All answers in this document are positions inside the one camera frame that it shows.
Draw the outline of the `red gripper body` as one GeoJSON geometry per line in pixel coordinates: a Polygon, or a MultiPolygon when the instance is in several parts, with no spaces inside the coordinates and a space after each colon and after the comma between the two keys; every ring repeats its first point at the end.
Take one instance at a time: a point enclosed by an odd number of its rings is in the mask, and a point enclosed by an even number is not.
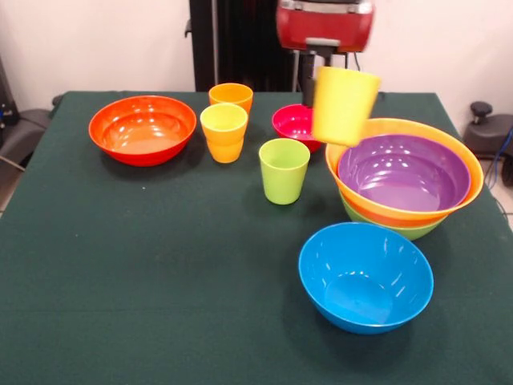
{"type": "Polygon", "coordinates": [[[277,35],[290,50],[335,47],[338,54],[362,52],[374,13],[372,2],[278,2],[277,35]]]}

